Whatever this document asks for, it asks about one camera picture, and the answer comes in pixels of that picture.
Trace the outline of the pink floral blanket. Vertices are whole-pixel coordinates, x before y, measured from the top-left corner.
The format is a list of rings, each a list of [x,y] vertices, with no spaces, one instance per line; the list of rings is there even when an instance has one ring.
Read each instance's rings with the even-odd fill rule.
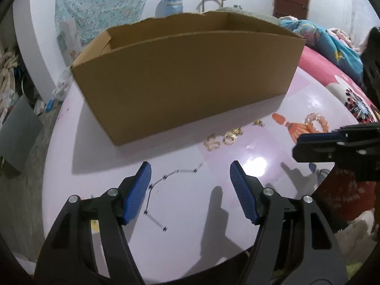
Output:
[[[363,90],[343,71],[308,46],[298,65],[325,86],[360,124],[379,122],[379,110]]]

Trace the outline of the blue patterned blanket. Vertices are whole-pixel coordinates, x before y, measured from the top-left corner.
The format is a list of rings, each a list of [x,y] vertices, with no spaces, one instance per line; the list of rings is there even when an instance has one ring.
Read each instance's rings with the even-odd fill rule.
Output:
[[[292,16],[280,18],[280,26],[305,39],[305,44],[337,66],[357,85],[363,85],[363,63],[360,56],[328,29],[305,19]]]

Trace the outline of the white plastic bag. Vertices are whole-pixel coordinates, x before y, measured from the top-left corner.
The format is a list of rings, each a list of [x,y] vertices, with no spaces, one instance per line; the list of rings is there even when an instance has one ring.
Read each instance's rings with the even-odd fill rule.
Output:
[[[57,88],[55,88],[55,90],[53,90],[52,92],[54,99],[63,102],[66,98],[68,90],[71,87],[72,81],[73,76],[71,74],[70,69],[64,70],[58,81]]]

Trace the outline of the blue water jug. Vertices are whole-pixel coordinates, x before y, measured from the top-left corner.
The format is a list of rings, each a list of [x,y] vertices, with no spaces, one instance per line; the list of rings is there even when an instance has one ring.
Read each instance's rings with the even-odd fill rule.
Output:
[[[155,17],[167,17],[183,12],[183,0],[160,0],[156,7]]]

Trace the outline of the brown cardboard box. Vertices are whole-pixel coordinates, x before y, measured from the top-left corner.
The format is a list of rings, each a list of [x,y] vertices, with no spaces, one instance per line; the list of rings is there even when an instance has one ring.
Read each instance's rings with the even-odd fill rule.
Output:
[[[304,45],[256,17],[182,13],[103,31],[71,72],[120,146],[285,94]]]

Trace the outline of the pile of clothes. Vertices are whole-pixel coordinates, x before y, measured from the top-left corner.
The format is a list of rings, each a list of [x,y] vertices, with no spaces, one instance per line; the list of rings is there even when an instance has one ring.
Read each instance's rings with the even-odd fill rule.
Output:
[[[19,66],[19,55],[8,50],[1,56],[1,114],[13,103],[16,93],[15,69]]]

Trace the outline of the grey panel on floor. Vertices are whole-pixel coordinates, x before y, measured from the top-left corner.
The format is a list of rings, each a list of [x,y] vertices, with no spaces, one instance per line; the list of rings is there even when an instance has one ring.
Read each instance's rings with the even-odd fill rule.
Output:
[[[43,123],[34,113],[27,98],[21,96],[1,126],[0,151],[3,159],[22,172],[42,128]]]

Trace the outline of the wooden chair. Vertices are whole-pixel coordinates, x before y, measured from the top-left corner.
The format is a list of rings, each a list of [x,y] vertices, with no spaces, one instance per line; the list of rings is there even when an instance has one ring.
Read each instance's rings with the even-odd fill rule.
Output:
[[[198,13],[204,13],[208,11],[218,10],[224,7],[227,0],[200,0],[196,6],[196,11]]]

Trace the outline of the teal patterned wall cloth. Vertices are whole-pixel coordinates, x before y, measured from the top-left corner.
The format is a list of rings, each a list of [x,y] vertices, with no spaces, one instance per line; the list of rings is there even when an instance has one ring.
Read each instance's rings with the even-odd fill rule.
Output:
[[[123,24],[140,20],[147,0],[55,0],[55,28],[73,19],[82,44],[90,43],[98,34]]]

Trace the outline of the small gold earring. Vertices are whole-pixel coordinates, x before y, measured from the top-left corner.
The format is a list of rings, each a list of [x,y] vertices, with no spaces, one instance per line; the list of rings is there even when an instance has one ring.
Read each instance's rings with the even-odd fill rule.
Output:
[[[264,122],[262,120],[255,120],[253,122],[253,125],[259,126],[259,127],[265,127],[265,124],[264,124]]]

